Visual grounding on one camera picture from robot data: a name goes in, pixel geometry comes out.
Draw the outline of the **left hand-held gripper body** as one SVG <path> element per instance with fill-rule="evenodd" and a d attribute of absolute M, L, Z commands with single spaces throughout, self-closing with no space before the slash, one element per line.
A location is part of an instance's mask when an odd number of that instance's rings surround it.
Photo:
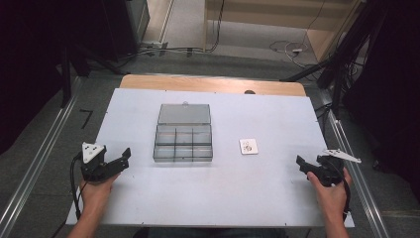
<path fill-rule="evenodd" d="M 81 172 L 86 181 L 103 182 L 107 179 L 105 153 L 106 147 L 103 145 L 82 143 Z"/>

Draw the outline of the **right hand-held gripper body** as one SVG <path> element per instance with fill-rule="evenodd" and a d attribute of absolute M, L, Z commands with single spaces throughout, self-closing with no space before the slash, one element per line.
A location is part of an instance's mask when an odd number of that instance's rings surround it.
<path fill-rule="evenodd" d="M 326 149 L 324 155 L 318 156 L 316 161 L 321 165 L 322 174 L 319 181 L 324 186 L 338 184 L 344 179 L 344 161 L 360 163 L 362 160 L 341 151 L 340 149 Z"/>

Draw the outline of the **person's right hand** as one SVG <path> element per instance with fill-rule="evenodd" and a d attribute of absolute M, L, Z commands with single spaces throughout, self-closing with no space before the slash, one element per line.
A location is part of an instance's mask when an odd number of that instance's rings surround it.
<path fill-rule="evenodd" d="M 335 186 L 326 187 L 312 172 L 308 172 L 307 177 L 315 188 L 317 201 L 324 218 L 331 221 L 343 220 L 347 200 L 345 184 L 341 182 Z"/>

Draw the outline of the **person's left hand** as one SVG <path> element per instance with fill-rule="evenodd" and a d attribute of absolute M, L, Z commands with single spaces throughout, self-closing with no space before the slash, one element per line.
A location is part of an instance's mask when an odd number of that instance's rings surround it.
<path fill-rule="evenodd" d="M 116 174 L 100 183 L 82 182 L 82 217 L 99 218 L 103 215 L 112 190 L 113 182 L 118 176 L 119 174 Z"/>

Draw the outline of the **small white packet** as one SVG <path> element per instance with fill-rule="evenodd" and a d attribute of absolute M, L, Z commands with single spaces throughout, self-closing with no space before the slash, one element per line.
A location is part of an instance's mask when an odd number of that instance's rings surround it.
<path fill-rule="evenodd" d="M 256 139 L 241 139 L 240 149 L 242 155 L 256 155 L 259 152 Z"/>

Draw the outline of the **clear plastic compartment box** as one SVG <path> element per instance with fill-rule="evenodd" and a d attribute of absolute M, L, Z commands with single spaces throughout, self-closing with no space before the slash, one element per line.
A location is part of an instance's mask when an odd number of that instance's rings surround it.
<path fill-rule="evenodd" d="M 211 162 L 209 104 L 162 104 L 157 119 L 153 158 L 157 163 Z"/>

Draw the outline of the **white table board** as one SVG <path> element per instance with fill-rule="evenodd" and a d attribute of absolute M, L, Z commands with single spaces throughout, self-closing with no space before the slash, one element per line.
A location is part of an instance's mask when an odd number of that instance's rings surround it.
<path fill-rule="evenodd" d="M 209 104 L 213 160 L 153 159 L 160 106 Z M 241 139 L 259 152 L 242 155 Z M 311 101 L 273 96 L 118 88 L 97 143 L 106 159 L 127 149 L 129 167 L 115 181 L 106 225 L 314 227 L 322 225 L 316 194 L 296 157 L 315 163 L 326 148 Z"/>

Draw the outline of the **black tripod stand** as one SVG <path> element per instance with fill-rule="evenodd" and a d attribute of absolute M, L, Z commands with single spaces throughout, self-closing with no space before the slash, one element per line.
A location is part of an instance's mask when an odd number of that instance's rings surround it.
<path fill-rule="evenodd" d="M 387 8 L 387 0 L 367 0 L 366 6 L 330 57 L 291 77 L 282 79 L 281 82 L 296 82 L 322 69 L 317 85 L 320 89 L 327 89 L 331 84 L 334 84 L 330 110 L 338 117 L 342 86 L 349 70 L 348 66 L 357 57 L 374 30 L 380 27 L 386 16 Z"/>

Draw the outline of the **black curtain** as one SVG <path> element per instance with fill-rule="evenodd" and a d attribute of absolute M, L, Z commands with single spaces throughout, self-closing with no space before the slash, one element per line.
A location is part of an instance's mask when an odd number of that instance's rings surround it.
<path fill-rule="evenodd" d="M 58 91 L 71 96 L 70 71 L 135 52 L 131 0 L 0 0 L 0 155 Z"/>
<path fill-rule="evenodd" d="M 420 200 L 420 0 L 382 1 L 388 12 L 343 103 L 374 138 L 380 164 Z"/>

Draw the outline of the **wooden table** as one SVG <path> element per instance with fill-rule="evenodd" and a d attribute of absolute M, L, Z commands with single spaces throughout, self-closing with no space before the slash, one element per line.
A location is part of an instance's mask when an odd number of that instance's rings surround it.
<path fill-rule="evenodd" d="M 298 82 L 190 75 L 128 74 L 123 77 L 120 87 L 195 92 L 254 93 L 257 95 L 306 95 L 303 85 Z"/>

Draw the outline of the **grey power strip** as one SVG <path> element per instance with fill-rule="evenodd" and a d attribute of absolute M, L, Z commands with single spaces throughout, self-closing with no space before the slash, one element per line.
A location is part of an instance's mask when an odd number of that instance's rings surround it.
<path fill-rule="evenodd" d="M 168 42 L 149 41 L 141 42 L 140 48 L 146 50 L 164 50 L 167 48 Z"/>

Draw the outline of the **dark cabinet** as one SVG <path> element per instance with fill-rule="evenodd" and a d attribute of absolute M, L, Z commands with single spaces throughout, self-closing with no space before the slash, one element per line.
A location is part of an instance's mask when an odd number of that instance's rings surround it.
<path fill-rule="evenodd" d="M 146 33 L 150 21 L 150 12 L 147 0 L 126 0 L 129 19 L 136 43 L 139 45 Z"/>

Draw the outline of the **light wooden shelf unit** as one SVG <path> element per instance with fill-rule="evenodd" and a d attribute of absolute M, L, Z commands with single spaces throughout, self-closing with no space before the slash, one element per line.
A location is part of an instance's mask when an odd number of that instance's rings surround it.
<path fill-rule="evenodd" d="M 333 54 L 366 0 L 204 0 L 204 37 L 209 20 L 306 29 L 317 60 Z"/>

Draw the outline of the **metal floor rail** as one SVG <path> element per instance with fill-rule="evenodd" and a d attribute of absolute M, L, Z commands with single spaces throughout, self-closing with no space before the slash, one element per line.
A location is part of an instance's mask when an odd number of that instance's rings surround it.
<path fill-rule="evenodd" d="M 84 82 L 84 77 L 77 76 L 75 78 L 72 86 L 70 87 L 73 94 L 70 96 L 66 105 L 59 109 L 47 135 L 37 150 L 33 161 L 23 176 L 19 186 L 13 193 L 11 199 L 7 203 L 6 209 L 2 213 L 2 217 L 0 219 L 0 238 L 8 238 L 10 235 L 13 226 L 15 225 L 39 175 L 41 174 L 41 171 L 50 156 L 53 146 L 74 107 Z"/>
<path fill-rule="evenodd" d="M 332 132 L 334 133 L 334 138 L 338 143 L 338 147 L 343 152 L 352 156 L 354 154 L 354 150 L 347 137 L 342 121 L 335 116 L 333 110 L 329 110 L 327 112 L 326 118 L 328 119 L 328 124 L 331 127 Z M 354 162 L 345 162 L 345 165 L 354 179 L 354 188 L 357 192 L 357 197 L 361 204 L 363 215 L 367 220 L 372 233 L 372 238 L 390 238 L 373 194 L 368 186 L 368 180 L 363 174 L 361 165 Z"/>

